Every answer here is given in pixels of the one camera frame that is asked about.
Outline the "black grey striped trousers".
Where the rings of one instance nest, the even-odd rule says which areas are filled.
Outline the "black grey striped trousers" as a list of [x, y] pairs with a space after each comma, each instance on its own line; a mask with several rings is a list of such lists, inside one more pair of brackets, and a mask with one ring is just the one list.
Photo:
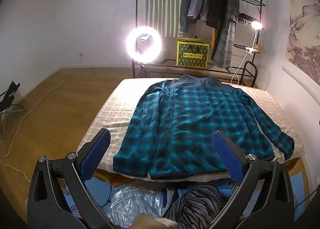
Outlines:
[[220, 192], [205, 183], [188, 189], [164, 213], [177, 228], [207, 228], [221, 211]]

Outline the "landscape wall mural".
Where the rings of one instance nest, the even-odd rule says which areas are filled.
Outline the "landscape wall mural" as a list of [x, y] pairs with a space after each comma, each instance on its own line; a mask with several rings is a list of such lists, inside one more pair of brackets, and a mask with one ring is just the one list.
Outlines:
[[319, 84], [319, 4], [290, 0], [286, 58]]

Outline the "clear plastic bag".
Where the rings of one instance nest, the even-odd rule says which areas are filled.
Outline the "clear plastic bag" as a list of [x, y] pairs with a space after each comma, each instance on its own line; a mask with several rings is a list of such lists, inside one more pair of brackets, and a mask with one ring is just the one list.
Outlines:
[[142, 213], [153, 218], [162, 216], [162, 192], [136, 185], [114, 187], [110, 202], [103, 208], [106, 216], [121, 228], [128, 228]]

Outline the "grey plaid hanging coat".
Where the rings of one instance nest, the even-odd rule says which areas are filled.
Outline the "grey plaid hanging coat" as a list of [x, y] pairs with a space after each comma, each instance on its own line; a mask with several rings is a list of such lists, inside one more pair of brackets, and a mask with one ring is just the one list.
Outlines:
[[239, 7], [239, 0], [222, 0], [222, 27], [218, 31], [217, 48], [213, 56], [213, 65], [218, 68], [228, 68], [231, 65]]

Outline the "black metal clothes rack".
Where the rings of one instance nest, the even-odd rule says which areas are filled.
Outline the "black metal clothes rack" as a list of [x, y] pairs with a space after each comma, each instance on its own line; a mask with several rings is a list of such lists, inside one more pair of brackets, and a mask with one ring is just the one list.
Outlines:
[[[261, 20], [262, 8], [266, 6], [263, 3], [263, 0], [239, 0], [239, 1], [245, 2], [247, 4], [255, 6], [259, 11], [259, 20]], [[135, 4], [135, 25], [136, 25], [136, 27], [138, 27], [138, 7], [139, 7], [139, 0], [136, 0], [136, 4]], [[254, 55], [252, 55], [251, 61], [246, 61], [244, 63], [244, 65], [243, 65], [243, 67], [240, 67], [235, 73], [230, 71], [231, 66], [229, 68], [225, 68], [223, 70], [222, 68], [213, 67], [212, 64], [209, 65], [209, 67], [208, 67], [208, 69], [206, 71], [214, 72], [214, 73], [221, 73], [221, 74], [229, 74], [229, 75], [230, 74], [235, 74], [235, 76], [238, 74], [238, 76], [239, 76], [239, 84], [240, 85], [245, 85], [245, 86], [247, 86], [247, 85], [244, 82], [244, 78], [245, 77], [246, 78], [251, 78], [252, 82], [251, 82], [250, 87], [254, 87], [255, 82], [257, 80], [257, 76], [258, 76], [258, 68], [254, 64], [254, 59], [255, 59], [255, 54], [259, 54], [259, 53], [260, 52], [257, 50], [257, 52], [254, 53]], [[174, 59], [164, 59], [163, 63], [155, 63], [155, 62], [153, 62], [153, 63], [148, 63], [148, 65], [152, 65], [152, 66], [156, 66], [156, 67], [168, 67], [168, 68], [178, 67], [178, 66], [175, 66], [173, 64], [173, 62], [174, 62]], [[140, 66], [140, 72], [138, 74], [136, 73], [136, 66], [137, 65]], [[132, 76], [133, 76], [133, 78], [150, 77], [149, 73], [151, 73], [151, 72], [148, 72], [148, 69], [147, 69], [146, 65], [147, 64], [138, 63], [138, 62], [136, 62], [136, 61], [134, 61], [132, 59], [131, 68], [132, 68]], [[247, 69], [248, 65], [251, 65], [254, 68], [254, 74]]]

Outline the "beige checked bed blanket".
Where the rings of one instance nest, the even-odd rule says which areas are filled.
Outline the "beige checked bed blanket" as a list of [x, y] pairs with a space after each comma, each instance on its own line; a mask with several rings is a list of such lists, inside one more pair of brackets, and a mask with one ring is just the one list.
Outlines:
[[[77, 150], [93, 139], [101, 128], [111, 133], [111, 142], [100, 161], [98, 168], [113, 173], [113, 158], [118, 153], [129, 122], [135, 108], [144, 92], [153, 84], [165, 81], [164, 78], [136, 78], [123, 80], [104, 103], [92, 124], [88, 128]], [[280, 105], [268, 92], [256, 88], [231, 84], [232, 87], [242, 89], [256, 104], [281, 128], [283, 132], [295, 141], [295, 149], [286, 164], [292, 164], [305, 155], [303, 142]]]

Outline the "white clip lamp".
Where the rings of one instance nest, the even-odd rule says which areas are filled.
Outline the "white clip lamp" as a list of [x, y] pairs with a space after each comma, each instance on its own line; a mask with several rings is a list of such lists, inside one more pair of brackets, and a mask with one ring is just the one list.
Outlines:
[[257, 52], [255, 47], [257, 46], [258, 32], [263, 28], [263, 25], [259, 21], [252, 21], [251, 27], [254, 29], [254, 38], [250, 47], [245, 47], [245, 51], [250, 55], [254, 55]]

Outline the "yellow green storage box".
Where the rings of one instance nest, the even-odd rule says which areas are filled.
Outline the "yellow green storage box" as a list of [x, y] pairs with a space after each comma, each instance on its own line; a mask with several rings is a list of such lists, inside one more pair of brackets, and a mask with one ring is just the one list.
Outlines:
[[177, 39], [176, 65], [207, 68], [210, 45], [200, 38], [179, 37]]

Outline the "teal plaid fleece jacket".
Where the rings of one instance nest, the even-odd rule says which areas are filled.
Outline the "teal plaid fleece jacket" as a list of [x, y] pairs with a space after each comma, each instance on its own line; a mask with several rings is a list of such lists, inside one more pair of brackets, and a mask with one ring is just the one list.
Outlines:
[[293, 138], [246, 92], [215, 77], [185, 75], [144, 92], [113, 158], [113, 170], [153, 180], [223, 172], [212, 144], [218, 130], [259, 160], [273, 160], [274, 148], [289, 159], [295, 149]]

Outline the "dark green hanging jacket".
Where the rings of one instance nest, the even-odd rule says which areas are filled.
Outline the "dark green hanging jacket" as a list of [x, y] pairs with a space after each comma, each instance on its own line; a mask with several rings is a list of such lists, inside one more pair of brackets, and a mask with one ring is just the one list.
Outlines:
[[191, 5], [191, 0], [181, 0], [180, 6], [180, 31], [187, 33], [191, 26], [194, 24], [194, 20], [188, 17], [188, 11]]

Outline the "black hanging coat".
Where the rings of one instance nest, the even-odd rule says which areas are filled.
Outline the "black hanging coat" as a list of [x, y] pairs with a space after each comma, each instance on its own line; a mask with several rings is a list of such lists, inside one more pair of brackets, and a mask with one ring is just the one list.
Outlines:
[[210, 0], [206, 25], [214, 29], [219, 29], [221, 23], [221, 1], [222, 0]]

